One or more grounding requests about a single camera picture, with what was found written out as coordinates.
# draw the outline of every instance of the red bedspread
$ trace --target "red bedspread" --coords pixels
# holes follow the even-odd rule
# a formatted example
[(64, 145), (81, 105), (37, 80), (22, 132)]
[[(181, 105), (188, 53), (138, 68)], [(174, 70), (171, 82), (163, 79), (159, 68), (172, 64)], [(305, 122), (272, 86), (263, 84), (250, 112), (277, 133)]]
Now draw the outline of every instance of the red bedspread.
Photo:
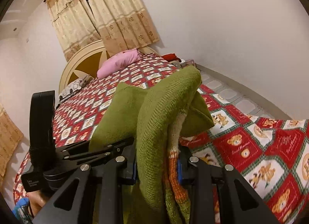
[[(56, 145), (90, 139), (119, 82), (148, 88), (176, 70), (161, 57), (147, 54), (122, 71), (93, 80), (57, 109), (53, 126)], [(198, 136), (182, 138), (181, 144), (208, 164), (233, 165), (280, 222), (292, 223), (308, 201), (309, 120), (247, 116), (205, 85), (198, 92), (215, 126)], [(15, 202), (26, 195), (20, 175), (28, 159), (29, 155), (15, 179)], [(215, 211), (218, 223), (217, 207)]]

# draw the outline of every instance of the green fabric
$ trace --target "green fabric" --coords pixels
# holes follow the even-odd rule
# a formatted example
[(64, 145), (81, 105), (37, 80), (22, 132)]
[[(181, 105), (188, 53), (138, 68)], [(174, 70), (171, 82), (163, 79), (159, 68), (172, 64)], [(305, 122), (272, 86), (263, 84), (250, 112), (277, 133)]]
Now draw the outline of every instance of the green fabric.
[[(121, 139), (135, 137), (137, 115), (151, 89), (145, 90), (124, 82), (119, 83), (109, 108), (93, 133), (89, 151), (99, 150)], [(181, 136), (197, 135), (205, 126), (210, 129), (214, 123), (204, 99), (195, 92), (182, 126)]]
[(163, 161), (167, 158), (167, 130), (180, 111), (187, 118), (181, 134), (193, 136), (214, 126), (207, 106), (197, 92), (199, 71), (189, 66), (148, 90), (119, 84), (113, 100), (89, 144), (98, 150), (125, 137), (136, 138), (139, 183), (131, 191), (128, 223), (181, 223), (172, 191), (163, 189)]

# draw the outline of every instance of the wooden headboard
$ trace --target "wooden headboard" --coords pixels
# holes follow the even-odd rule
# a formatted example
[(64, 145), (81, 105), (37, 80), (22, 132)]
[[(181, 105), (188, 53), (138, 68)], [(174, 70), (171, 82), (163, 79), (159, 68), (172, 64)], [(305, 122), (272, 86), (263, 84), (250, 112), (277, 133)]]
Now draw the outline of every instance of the wooden headboard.
[[(138, 49), (144, 54), (156, 53), (150, 47)], [(102, 40), (93, 42), (76, 52), (66, 65), (59, 83), (59, 93), (77, 78), (83, 78), (85, 75), (91, 75), (96, 78), (96, 73), (103, 62), (109, 58)]]

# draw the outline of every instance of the bed sheet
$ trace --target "bed sheet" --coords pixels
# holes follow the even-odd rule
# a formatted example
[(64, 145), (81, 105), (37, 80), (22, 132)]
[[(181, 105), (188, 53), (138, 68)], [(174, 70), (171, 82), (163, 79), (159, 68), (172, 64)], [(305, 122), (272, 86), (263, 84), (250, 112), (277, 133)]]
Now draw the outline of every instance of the bed sheet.
[[(147, 54), (122, 71), (95, 79), (80, 93), (60, 105), (53, 132), (56, 145), (90, 139), (108, 108), (119, 82), (141, 88), (155, 85), (177, 68), (155, 54)], [(251, 184), (281, 223), (292, 223), (308, 202), (309, 120), (273, 120), (241, 113), (205, 85), (202, 95), (215, 126), (191, 138), (181, 138), (193, 155), (211, 165), (233, 165)], [(24, 197), (20, 175), (14, 200)], [(219, 210), (215, 208), (216, 223)]]

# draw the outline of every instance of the silver screw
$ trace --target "silver screw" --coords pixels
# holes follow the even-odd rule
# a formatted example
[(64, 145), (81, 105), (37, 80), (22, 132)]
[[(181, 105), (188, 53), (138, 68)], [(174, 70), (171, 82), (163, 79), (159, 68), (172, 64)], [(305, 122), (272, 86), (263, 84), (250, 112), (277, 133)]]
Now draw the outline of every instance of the silver screw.
[(233, 171), (234, 170), (234, 167), (232, 165), (225, 165), (225, 170), (227, 171)]
[(89, 165), (88, 164), (83, 164), (83, 165), (80, 166), (80, 169), (82, 171), (87, 171), (89, 169)]
[(123, 161), (125, 161), (126, 159), (125, 159), (125, 157), (123, 157), (123, 156), (118, 156), (118, 157), (116, 157), (116, 161), (117, 162), (123, 162)]
[(192, 163), (196, 163), (196, 162), (198, 162), (198, 157), (192, 156), (192, 157), (189, 158), (189, 160), (190, 160)]

